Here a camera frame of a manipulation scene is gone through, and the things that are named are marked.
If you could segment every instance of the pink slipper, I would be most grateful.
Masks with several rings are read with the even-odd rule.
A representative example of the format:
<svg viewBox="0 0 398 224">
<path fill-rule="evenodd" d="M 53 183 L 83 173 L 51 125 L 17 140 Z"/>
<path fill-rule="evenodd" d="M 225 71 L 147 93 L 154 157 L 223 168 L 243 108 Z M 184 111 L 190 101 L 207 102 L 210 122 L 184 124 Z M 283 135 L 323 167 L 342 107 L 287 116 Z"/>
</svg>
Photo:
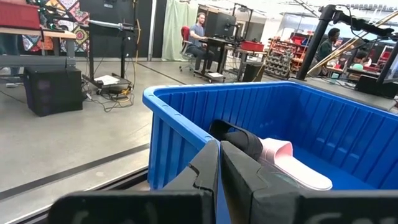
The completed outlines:
<svg viewBox="0 0 398 224">
<path fill-rule="evenodd" d="M 330 190 L 331 180 L 317 171 L 309 168 L 293 157 L 293 146 L 289 141 L 272 138 L 260 139 L 262 154 L 259 162 L 268 162 L 296 180 L 301 185 L 312 190 Z"/>
</svg>

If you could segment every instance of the red chair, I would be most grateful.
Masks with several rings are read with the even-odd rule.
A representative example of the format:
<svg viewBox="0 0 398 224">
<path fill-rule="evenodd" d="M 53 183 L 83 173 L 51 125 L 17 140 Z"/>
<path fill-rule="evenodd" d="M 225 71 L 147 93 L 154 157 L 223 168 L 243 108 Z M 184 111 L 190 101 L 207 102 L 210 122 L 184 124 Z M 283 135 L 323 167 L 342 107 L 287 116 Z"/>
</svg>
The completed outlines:
<svg viewBox="0 0 398 224">
<path fill-rule="evenodd" d="M 188 41 L 188 39 L 189 39 L 189 33 L 190 33 L 189 27 L 183 26 L 183 27 L 181 28 L 182 49 L 181 49 L 181 51 L 180 51 L 180 54 L 181 54 L 181 56 L 182 56 L 183 59 L 185 59 L 185 60 L 187 60 L 187 61 L 189 62 L 189 64 L 188 64 L 188 65 L 181 65 L 181 66 L 179 67 L 180 72 L 182 72 L 182 70 L 183 70 L 184 68 L 189 68 L 189 71 L 190 71 L 190 72 L 193 71 L 193 69 L 194 69 L 193 61 L 194 61 L 195 57 L 194 57 L 192 54 L 187 53 L 187 47 L 188 47 L 190 44 L 192 44 L 191 42 Z"/>
</svg>

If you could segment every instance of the gray shirt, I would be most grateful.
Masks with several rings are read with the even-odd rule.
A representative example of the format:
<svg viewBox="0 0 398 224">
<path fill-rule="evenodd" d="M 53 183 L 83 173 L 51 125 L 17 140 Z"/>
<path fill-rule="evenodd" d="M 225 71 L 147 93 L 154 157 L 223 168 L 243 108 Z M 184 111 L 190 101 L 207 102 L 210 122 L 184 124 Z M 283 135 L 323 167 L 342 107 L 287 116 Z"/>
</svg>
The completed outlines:
<svg viewBox="0 0 398 224">
<path fill-rule="evenodd" d="M 205 30 L 203 29 L 202 26 L 199 26 L 198 24 L 195 24 L 193 26 L 191 26 L 191 28 L 189 28 L 189 32 L 191 33 L 191 31 L 194 31 L 196 35 L 200 36 L 200 37 L 204 37 L 205 36 Z M 193 37 L 191 37 L 191 35 L 189 35 L 189 42 L 193 43 L 194 45 L 201 47 L 201 42 L 199 42 L 199 40 L 194 39 Z"/>
</svg>

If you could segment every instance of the black speaker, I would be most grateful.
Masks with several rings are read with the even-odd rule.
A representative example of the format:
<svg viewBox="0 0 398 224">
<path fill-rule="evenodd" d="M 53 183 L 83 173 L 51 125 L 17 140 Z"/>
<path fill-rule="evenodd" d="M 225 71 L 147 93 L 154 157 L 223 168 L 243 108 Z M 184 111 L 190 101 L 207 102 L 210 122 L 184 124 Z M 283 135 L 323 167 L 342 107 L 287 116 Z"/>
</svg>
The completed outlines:
<svg viewBox="0 0 398 224">
<path fill-rule="evenodd" d="M 378 84 L 376 77 L 361 75 L 355 86 L 355 90 L 388 99 L 394 99 L 396 94 L 398 94 L 398 85 L 394 82 Z"/>
<path fill-rule="evenodd" d="M 24 86 L 28 107 L 38 116 L 83 109 L 79 69 L 26 67 Z"/>
</svg>

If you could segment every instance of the workbench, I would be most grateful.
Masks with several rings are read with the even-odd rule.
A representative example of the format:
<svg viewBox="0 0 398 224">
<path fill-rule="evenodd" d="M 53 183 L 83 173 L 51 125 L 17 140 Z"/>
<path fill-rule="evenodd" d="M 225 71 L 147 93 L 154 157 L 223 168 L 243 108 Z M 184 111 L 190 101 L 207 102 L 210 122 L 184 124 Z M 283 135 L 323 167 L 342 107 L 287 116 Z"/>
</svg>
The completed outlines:
<svg viewBox="0 0 398 224">
<path fill-rule="evenodd" d="M 13 29 L 0 27 L 0 33 L 3 34 L 17 34 L 17 35 L 41 35 L 40 30 L 29 29 Z M 31 65 L 68 65 L 75 66 L 75 39 L 76 34 L 69 31 L 54 31 L 43 29 L 43 34 L 46 37 L 53 38 L 54 54 L 55 56 L 12 56 L 0 55 L 0 67 L 26 67 Z M 67 50 L 66 57 L 60 57 L 60 42 L 58 39 L 65 39 L 65 48 Z"/>
<path fill-rule="evenodd" d="M 327 82 L 326 80 L 322 80 L 321 78 L 306 78 L 305 81 L 301 81 L 298 79 L 291 78 L 290 81 L 297 82 L 303 85 L 308 85 L 310 87 L 332 93 L 334 95 L 341 96 L 343 98 L 347 98 L 358 103 L 362 103 L 368 106 L 372 106 L 384 111 L 390 111 L 395 105 L 396 101 L 383 98 L 381 96 L 374 96 L 367 93 L 362 93 L 360 91 L 356 91 L 354 89 L 349 89 L 340 86 L 335 83 L 334 85 Z"/>
</svg>

